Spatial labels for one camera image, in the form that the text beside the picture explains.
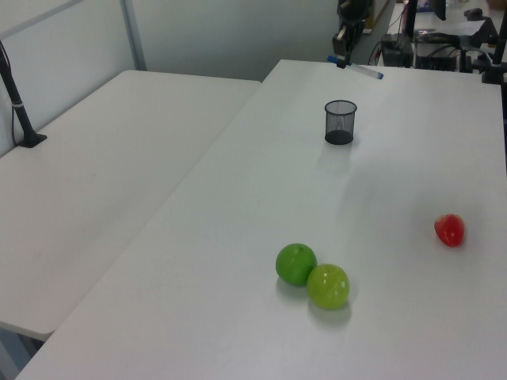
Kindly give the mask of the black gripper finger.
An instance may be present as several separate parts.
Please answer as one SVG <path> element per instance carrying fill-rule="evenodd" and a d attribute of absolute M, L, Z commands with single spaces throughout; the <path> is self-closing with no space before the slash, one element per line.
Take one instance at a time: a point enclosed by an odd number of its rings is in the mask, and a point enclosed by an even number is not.
<path fill-rule="evenodd" d="M 345 26 L 342 25 L 332 38 L 332 45 L 335 55 L 345 56 Z"/>
<path fill-rule="evenodd" d="M 344 32 L 345 38 L 345 63 L 350 63 L 350 58 L 353 52 L 353 49 L 356 45 L 357 40 L 357 32 L 355 26 L 346 26 Z"/>

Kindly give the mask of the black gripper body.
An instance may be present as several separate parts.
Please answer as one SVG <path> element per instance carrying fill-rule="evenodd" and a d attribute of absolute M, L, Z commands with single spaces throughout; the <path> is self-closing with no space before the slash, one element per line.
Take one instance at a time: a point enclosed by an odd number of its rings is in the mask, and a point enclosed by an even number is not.
<path fill-rule="evenodd" d="M 341 28 L 363 29 L 373 9 L 372 0 L 339 0 L 337 15 Z"/>

